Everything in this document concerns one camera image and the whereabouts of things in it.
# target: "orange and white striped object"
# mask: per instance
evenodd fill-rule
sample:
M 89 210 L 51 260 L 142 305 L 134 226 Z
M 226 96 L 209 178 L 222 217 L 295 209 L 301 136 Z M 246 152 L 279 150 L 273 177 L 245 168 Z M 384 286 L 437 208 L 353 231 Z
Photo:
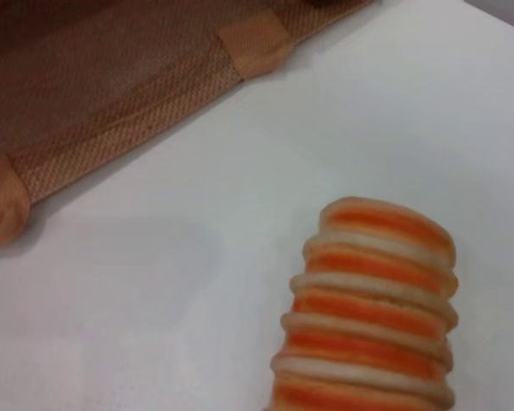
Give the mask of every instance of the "orange and white striped object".
M 268 411 L 440 411 L 455 398 L 445 335 L 457 326 L 451 236 L 408 208 L 347 197 L 292 278 Z

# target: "brown bag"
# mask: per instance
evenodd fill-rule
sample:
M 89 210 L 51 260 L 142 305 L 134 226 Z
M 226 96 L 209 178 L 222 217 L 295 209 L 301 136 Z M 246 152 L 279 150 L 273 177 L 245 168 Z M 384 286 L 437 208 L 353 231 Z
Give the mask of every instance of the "brown bag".
M 0 245 L 30 206 L 373 0 L 0 0 Z

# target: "stacked discs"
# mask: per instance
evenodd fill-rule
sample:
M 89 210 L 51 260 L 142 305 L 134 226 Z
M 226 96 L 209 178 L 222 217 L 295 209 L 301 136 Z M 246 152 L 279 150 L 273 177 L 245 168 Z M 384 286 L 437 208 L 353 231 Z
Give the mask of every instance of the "stacked discs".
M 410 209 L 351 197 L 323 210 L 303 255 L 269 410 L 451 408 L 451 236 Z

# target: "white surface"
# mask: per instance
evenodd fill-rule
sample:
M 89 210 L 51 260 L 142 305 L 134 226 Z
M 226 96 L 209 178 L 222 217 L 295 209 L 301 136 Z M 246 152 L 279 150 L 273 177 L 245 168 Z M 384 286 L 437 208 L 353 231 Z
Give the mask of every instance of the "white surface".
M 40 207 L 0 253 L 0 411 L 260 411 L 346 194 L 454 235 L 456 410 L 514 411 L 514 28 L 456 0 L 385 0 Z

